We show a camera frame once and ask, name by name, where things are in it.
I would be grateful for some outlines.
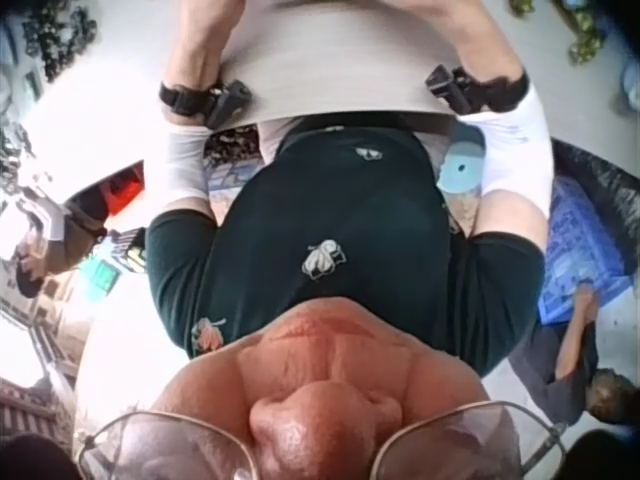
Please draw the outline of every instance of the red object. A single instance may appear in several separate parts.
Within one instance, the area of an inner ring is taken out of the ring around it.
[[[100,191],[107,202],[109,215],[118,215],[144,191],[142,163],[118,172],[102,182]]]

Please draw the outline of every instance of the eyeglass frame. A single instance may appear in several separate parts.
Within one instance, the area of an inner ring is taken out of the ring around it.
[[[529,457],[529,459],[527,459],[524,463],[522,463],[521,465],[521,470],[522,470],[522,478],[524,478],[524,476],[526,474],[528,474],[531,470],[533,470],[536,465],[538,465],[538,463],[540,463],[540,461],[547,455],[547,453],[549,453],[554,447],[558,447],[560,449],[561,452],[561,459],[560,459],[560,463],[559,463],[559,467],[562,465],[564,458],[567,454],[567,450],[565,448],[565,446],[562,443],[562,435],[564,434],[564,432],[567,429],[567,425],[565,423],[556,423],[553,425],[549,425],[547,422],[545,422],[542,418],[540,418],[539,415],[533,413],[532,411],[528,410],[527,408],[523,407],[522,405],[519,405],[517,403],[514,402],[509,402],[507,400],[485,400],[485,401],[481,401],[481,402],[475,402],[475,403],[469,403],[467,405],[462,405],[458,408],[455,408],[453,410],[449,410],[448,412],[445,412],[441,415],[436,415],[435,417],[431,417],[428,418],[426,420],[421,420],[420,422],[417,423],[413,423],[409,426],[406,426],[400,430],[398,430],[396,433],[394,433],[393,435],[391,435],[391,437],[389,437],[387,440],[385,440],[385,442],[382,444],[382,447],[380,447],[380,449],[378,450],[378,452],[376,453],[376,457],[374,459],[373,464],[371,465],[371,471],[369,474],[369,480],[376,480],[376,475],[378,474],[378,471],[380,469],[380,465],[382,463],[382,460],[385,457],[385,454],[389,451],[389,449],[392,447],[392,445],[399,439],[405,437],[407,434],[411,433],[414,430],[418,430],[422,427],[424,427],[425,425],[429,424],[429,423],[435,423],[438,422],[440,420],[445,420],[447,418],[451,418],[459,413],[463,413],[466,411],[470,411],[473,410],[475,408],[482,408],[482,407],[490,407],[490,406],[496,406],[496,407],[510,407],[510,408],[514,408],[520,412],[523,412],[524,414],[528,415],[530,418],[532,418],[534,421],[536,421],[539,425],[541,425],[544,430],[547,431],[548,436],[547,438],[542,442],[542,444],[538,447],[538,449]],[[84,474],[84,472],[82,471],[82,459],[83,456],[85,455],[85,453],[89,450],[89,449],[93,449],[93,448],[97,448],[96,444],[95,444],[95,440],[97,438],[99,438],[101,435],[109,432],[109,430],[116,424],[123,422],[124,421],[124,426],[123,426],[123,432],[126,429],[126,424],[128,423],[127,420],[131,417],[134,417],[136,415],[140,415],[140,414],[146,414],[146,415],[153,415],[153,416],[157,416],[157,417],[161,417],[164,419],[173,419],[173,420],[178,420],[181,422],[186,422],[188,424],[192,424],[192,425],[196,425],[198,427],[202,427],[205,428],[207,430],[213,431],[216,434],[222,435],[223,437],[226,437],[227,439],[233,441],[235,444],[237,444],[240,449],[242,450],[242,452],[245,454],[250,466],[251,466],[251,474],[252,474],[252,478],[253,480],[261,480],[261,475],[260,475],[260,470],[258,468],[255,456],[253,455],[253,453],[251,452],[251,450],[247,447],[247,445],[245,445],[244,442],[242,442],[238,437],[236,437],[235,435],[226,432],[224,430],[222,430],[221,428],[218,428],[214,425],[211,425],[207,422],[203,422],[201,420],[197,420],[185,415],[180,415],[177,413],[168,413],[168,412],[161,412],[161,411],[156,411],[156,410],[134,410],[131,412],[127,412],[123,415],[120,415],[119,417],[115,418],[114,420],[108,422],[107,424],[105,424],[102,428],[100,428],[95,434],[92,435],[87,435],[85,438],[81,439],[80,441],[82,442],[82,448],[80,449],[80,451],[78,452],[77,456],[76,456],[76,463],[78,464],[78,466],[80,467],[80,473],[81,475],[86,479],[86,480],[92,480],[92,479],[87,479],[86,475]],[[117,449],[119,450],[120,447],[122,445],[122,438],[119,439],[119,443],[117,445]],[[117,463],[112,465],[112,468],[117,467]]]

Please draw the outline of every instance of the white wristband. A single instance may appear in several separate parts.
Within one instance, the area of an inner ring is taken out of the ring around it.
[[[511,112],[482,112],[461,116],[459,120],[478,127],[484,134],[482,195],[495,190],[516,193],[549,218],[553,150],[542,103],[533,84]]]
[[[209,200],[203,156],[213,132],[166,121],[161,128],[160,141],[144,160],[147,199],[158,210],[185,198]]]

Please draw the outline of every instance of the eyeglasses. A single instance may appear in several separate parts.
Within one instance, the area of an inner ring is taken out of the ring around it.
[[[562,424],[511,402],[481,402],[411,425],[379,450],[370,480],[552,478],[565,456]],[[86,480],[259,480],[250,448],[212,425],[132,412],[84,440]]]

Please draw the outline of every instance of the black wrist strap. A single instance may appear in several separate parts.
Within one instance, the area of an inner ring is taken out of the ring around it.
[[[497,113],[515,110],[527,95],[529,84],[526,72],[515,82],[498,77],[481,83],[462,67],[449,72],[444,65],[439,65],[426,81],[429,91],[458,115],[478,113],[485,107]]]
[[[176,115],[202,115],[204,125],[216,131],[249,105],[251,92],[239,80],[234,80],[230,85],[215,84],[202,91],[182,86],[168,88],[161,84],[160,101]]]
[[[215,102],[212,89],[213,87],[201,91],[182,86],[169,88],[162,83],[160,84],[160,101],[171,108],[173,113],[182,117],[204,115],[211,102]]]

